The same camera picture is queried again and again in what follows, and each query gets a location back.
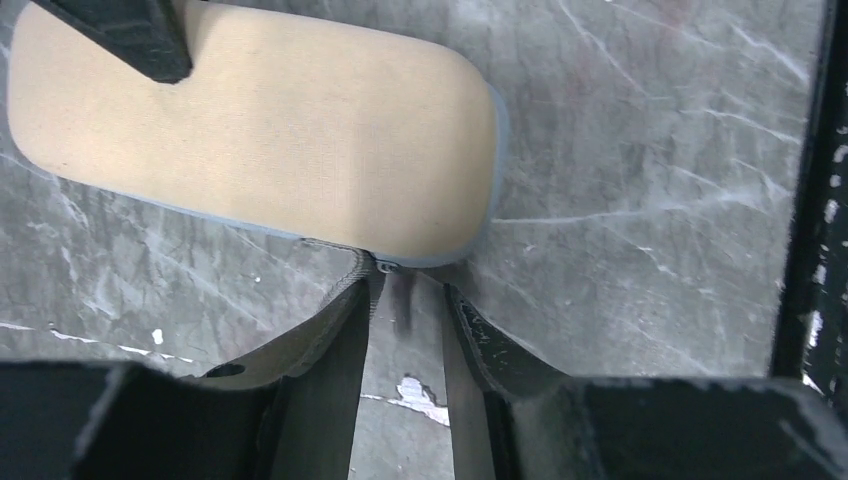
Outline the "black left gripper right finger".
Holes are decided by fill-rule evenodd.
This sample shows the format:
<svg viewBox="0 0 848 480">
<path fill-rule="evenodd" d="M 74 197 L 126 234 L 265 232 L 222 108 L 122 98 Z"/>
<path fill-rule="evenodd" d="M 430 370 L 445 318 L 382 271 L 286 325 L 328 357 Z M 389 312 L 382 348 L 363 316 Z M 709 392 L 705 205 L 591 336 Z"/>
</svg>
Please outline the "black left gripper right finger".
<svg viewBox="0 0 848 480">
<path fill-rule="evenodd" d="M 443 288 L 459 479 L 843 479 L 847 424 L 794 380 L 570 376 Z"/>
</svg>

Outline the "beige umbrella case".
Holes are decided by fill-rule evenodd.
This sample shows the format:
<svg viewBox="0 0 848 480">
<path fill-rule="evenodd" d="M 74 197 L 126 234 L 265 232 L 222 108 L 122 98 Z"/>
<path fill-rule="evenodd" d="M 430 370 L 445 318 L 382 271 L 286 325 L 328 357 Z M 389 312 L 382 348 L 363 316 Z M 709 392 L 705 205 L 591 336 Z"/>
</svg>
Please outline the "beige umbrella case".
<svg viewBox="0 0 848 480">
<path fill-rule="evenodd" d="M 45 8 L 13 29 L 11 138 L 58 177 L 410 268 L 494 214 L 509 116 L 463 56 L 412 37 L 180 1 L 194 68 L 154 82 Z"/>
</svg>

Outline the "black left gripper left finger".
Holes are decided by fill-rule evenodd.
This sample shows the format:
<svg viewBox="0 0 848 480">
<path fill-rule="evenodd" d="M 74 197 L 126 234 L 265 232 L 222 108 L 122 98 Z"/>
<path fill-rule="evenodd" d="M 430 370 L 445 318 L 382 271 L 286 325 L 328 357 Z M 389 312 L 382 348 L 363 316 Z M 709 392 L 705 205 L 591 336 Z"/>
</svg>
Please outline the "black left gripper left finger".
<svg viewBox="0 0 848 480">
<path fill-rule="evenodd" d="M 5 479 L 344 479 L 370 292 L 200 377 L 131 361 L 5 361 Z"/>
</svg>

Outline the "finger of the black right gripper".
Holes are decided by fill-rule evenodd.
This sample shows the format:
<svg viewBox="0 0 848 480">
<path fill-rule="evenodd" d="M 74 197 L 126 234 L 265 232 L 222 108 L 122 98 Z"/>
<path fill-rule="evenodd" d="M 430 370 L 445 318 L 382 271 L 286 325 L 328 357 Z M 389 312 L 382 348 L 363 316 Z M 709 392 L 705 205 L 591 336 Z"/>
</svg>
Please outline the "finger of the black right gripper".
<svg viewBox="0 0 848 480">
<path fill-rule="evenodd" d="M 36 4 L 157 83 L 176 84 L 192 73 L 185 29 L 172 1 L 44 0 Z"/>
</svg>

